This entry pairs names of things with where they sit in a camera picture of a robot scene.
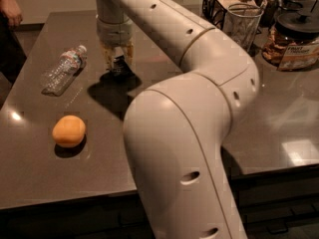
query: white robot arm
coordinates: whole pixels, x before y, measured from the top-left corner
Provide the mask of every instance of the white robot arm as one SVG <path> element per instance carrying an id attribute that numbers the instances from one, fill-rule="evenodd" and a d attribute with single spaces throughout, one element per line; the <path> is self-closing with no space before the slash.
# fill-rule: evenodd
<path id="1" fill-rule="evenodd" d="M 122 46 L 133 20 L 184 72 L 138 95 L 125 117 L 130 167 L 156 238 L 247 238 L 220 148 L 258 93 L 252 59 L 171 0 L 97 5 L 102 42 Z"/>

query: jar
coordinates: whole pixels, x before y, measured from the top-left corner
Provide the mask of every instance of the jar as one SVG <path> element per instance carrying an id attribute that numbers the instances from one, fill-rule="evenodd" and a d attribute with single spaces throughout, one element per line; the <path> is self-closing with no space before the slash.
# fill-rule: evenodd
<path id="1" fill-rule="evenodd" d="M 262 49 L 263 58 L 281 71 L 314 65 L 319 55 L 319 18 L 304 9 L 277 17 Z"/>

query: plastic bottle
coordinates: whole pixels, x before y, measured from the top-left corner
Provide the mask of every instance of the plastic bottle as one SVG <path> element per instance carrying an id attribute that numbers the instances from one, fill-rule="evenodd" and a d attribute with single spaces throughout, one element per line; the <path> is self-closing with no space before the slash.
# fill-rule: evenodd
<path id="1" fill-rule="evenodd" d="M 64 52 L 58 65 L 41 76 L 43 94 L 60 96 L 74 80 L 79 69 L 84 68 L 87 60 L 87 48 L 83 45 Z"/>

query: person's arm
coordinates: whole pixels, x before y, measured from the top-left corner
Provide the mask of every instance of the person's arm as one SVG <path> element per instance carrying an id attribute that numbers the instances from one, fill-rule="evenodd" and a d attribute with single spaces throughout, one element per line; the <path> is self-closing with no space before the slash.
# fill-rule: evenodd
<path id="1" fill-rule="evenodd" d="M 17 27 L 22 21 L 21 9 L 16 0 L 0 0 L 0 10 L 8 18 L 9 27 Z"/>

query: gray table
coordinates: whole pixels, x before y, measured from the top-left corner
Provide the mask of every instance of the gray table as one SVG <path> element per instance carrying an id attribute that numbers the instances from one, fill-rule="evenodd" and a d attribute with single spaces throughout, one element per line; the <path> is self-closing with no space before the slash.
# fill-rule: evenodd
<path id="1" fill-rule="evenodd" d="M 257 47 L 265 37 L 265 32 L 257 35 Z M 79 44 L 88 48 L 87 67 L 59 98 L 42 95 L 41 73 Z M 143 89 L 180 70 L 138 28 L 134 44 L 137 77 L 115 83 L 106 76 L 95 12 L 50 15 L 0 113 L 0 209 L 136 192 L 123 143 L 123 115 Z M 223 145 L 232 158 L 231 176 L 317 163 L 317 67 L 277 72 L 260 52 L 255 61 L 260 96 Z M 13 119 L 13 113 L 22 119 Z M 51 138 L 57 120 L 69 114 L 87 125 L 87 142 L 76 153 L 60 151 Z"/>

